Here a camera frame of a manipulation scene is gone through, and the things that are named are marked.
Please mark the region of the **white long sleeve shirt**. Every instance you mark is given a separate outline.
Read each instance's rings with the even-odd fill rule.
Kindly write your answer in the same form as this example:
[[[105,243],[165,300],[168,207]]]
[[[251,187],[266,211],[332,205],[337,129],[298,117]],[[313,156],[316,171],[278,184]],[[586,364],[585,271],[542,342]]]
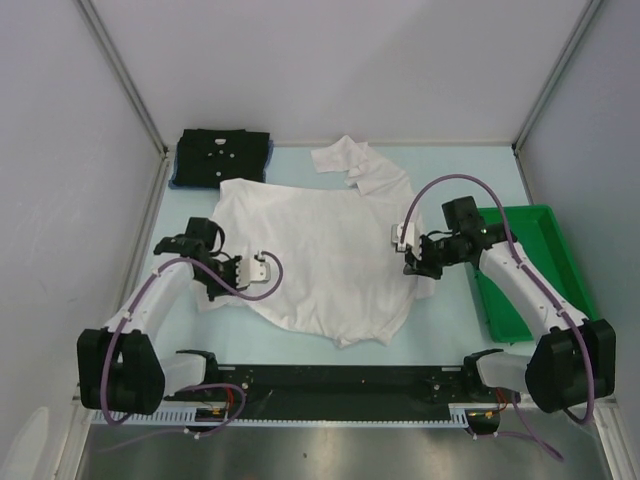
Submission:
[[[348,136],[312,151],[319,173],[343,172],[345,188],[319,190],[226,180],[211,215],[232,255],[267,250],[284,271],[280,287],[249,307],[272,324],[332,339],[389,344],[412,304],[435,282],[404,274],[392,245],[415,194],[408,174]]]

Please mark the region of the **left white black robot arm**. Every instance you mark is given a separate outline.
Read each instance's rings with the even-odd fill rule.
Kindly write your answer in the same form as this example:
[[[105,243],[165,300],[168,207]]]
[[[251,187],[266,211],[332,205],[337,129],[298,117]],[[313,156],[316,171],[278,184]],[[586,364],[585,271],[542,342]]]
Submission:
[[[209,273],[237,290],[240,256],[222,252],[225,234],[215,222],[189,219],[186,230],[154,247],[159,265],[118,313],[100,329],[86,329],[76,344],[79,391],[84,407],[125,415],[154,413],[161,402],[188,389],[214,397],[221,387],[211,352],[180,349],[161,358],[154,342],[177,298],[197,282],[211,298],[229,293]]]

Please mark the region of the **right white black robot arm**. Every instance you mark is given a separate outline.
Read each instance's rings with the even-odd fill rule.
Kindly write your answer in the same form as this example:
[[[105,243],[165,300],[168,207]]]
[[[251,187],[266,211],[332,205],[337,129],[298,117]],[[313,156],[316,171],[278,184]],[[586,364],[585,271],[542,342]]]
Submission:
[[[464,359],[463,393],[484,401],[497,388],[531,396],[546,413],[593,402],[615,389],[616,334],[566,300],[530,261],[505,223],[486,223],[471,196],[443,204],[447,231],[432,239],[413,221],[392,228],[404,274],[438,280],[447,267],[469,264],[518,312],[535,342],[529,356],[501,349]]]

